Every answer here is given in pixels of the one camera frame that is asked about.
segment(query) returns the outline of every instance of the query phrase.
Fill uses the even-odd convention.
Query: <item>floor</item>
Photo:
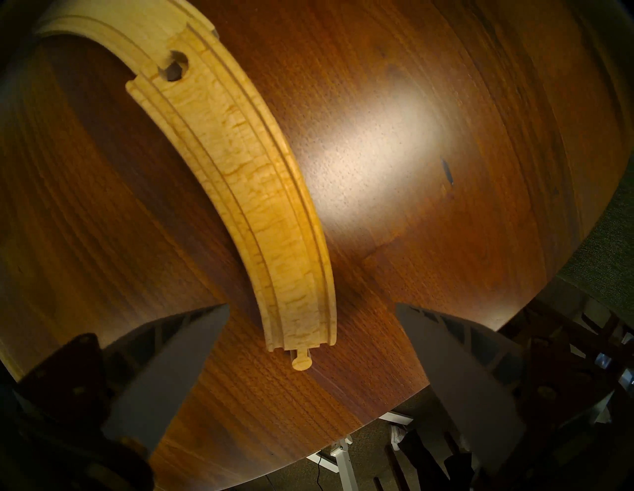
[[[581,323],[582,312],[586,312],[600,325],[603,325],[609,316],[609,311],[605,307],[557,277],[540,292],[537,298],[579,323]],[[410,428],[418,431],[425,446],[442,466],[444,459],[451,454],[444,441],[443,432],[450,431],[456,441],[459,441],[460,436],[449,415],[434,395],[432,387],[429,386],[418,392],[394,410],[414,418]],[[374,476],[379,478],[385,491],[398,491],[384,452],[385,445],[390,441],[389,427],[390,423],[378,419],[351,435],[353,444],[350,445],[349,452],[359,491],[375,491]],[[402,452],[396,452],[396,456],[410,490],[420,491],[414,468]],[[338,474],[323,467],[320,470],[319,468],[315,462],[301,459],[268,476],[241,484],[234,489],[237,491],[273,491],[273,489],[275,491],[320,491],[321,486],[323,491],[342,490]]]

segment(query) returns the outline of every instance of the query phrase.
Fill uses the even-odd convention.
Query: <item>dark wood tabletop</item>
[[[229,303],[151,464],[223,489],[427,385],[408,302],[499,328],[600,217],[633,148],[627,76],[564,0],[198,0],[293,149],[325,232],[337,343],[266,351],[249,278],[189,168],[105,48],[56,36],[0,84],[0,357]]]

